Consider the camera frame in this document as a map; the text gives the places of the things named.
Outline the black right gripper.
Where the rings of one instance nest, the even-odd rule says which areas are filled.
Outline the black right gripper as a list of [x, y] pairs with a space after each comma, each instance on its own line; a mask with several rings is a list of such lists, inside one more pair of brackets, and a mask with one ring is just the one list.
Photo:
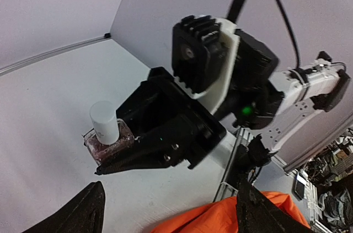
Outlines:
[[198, 101], [191, 99], [163, 67], [152, 68], [147, 81], [116, 110], [133, 134], [145, 134], [97, 167], [96, 175], [129, 170], [166, 169], [184, 160], [189, 169], [203, 161], [226, 136], [226, 129]]

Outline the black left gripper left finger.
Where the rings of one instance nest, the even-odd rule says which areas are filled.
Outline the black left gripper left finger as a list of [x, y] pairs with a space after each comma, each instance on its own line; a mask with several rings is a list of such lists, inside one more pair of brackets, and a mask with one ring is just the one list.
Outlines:
[[25, 232], [102, 232], [104, 212], [103, 184], [91, 182], [57, 212]]

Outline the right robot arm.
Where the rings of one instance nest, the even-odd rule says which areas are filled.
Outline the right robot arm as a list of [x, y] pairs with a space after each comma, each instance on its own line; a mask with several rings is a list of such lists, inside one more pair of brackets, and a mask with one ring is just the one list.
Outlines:
[[116, 110], [135, 137], [99, 163], [97, 175], [162, 169], [188, 161], [193, 169], [234, 126], [263, 129], [289, 107], [311, 100], [330, 111], [350, 77], [324, 51], [305, 68], [277, 72], [279, 59], [241, 29], [173, 29], [172, 65], [152, 68], [147, 79]]

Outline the nail polish bottle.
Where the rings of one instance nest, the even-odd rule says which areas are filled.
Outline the nail polish bottle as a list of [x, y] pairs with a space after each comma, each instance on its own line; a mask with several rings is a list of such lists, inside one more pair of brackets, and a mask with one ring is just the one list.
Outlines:
[[133, 146], [135, 138], [127, 124], [120, 118], [117, 119], [119, 129], [118, 140], [111, 144], [105, 145], [98, 141], [96, 132], [91, 129], [83, 136], [84, 145], [87, 147], [90, 155], [98, 166], [113, 158], [118, 152]]

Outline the orange sleeve forearm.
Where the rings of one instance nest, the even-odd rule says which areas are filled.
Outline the orange sleeve forearm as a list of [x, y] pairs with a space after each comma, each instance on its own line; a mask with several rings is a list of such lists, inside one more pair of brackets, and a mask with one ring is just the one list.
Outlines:
[[[310, 225], [291, 196], [276, 191], [262, 191], [262, 194], [281, 211], [307, 228]], [[238, 232], [237, 197], [205, 204], [176, 215], [157, 225], [152, 232]]]

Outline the white nail polish cap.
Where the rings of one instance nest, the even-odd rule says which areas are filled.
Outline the white nail polish cap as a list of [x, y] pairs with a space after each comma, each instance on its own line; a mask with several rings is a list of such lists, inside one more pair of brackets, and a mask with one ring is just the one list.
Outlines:
[[114, 144], [120, 133], [113, 104], [98, 101], [91, 106], [89, 115], [98, 141], [104, 145]]

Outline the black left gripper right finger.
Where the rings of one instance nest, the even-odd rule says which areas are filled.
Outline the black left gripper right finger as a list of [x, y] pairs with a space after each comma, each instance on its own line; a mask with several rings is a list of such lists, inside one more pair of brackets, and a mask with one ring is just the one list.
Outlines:
[[312, 232], [289, 194], [260, 192], [246, 173], [237, 175], [238, 232]]

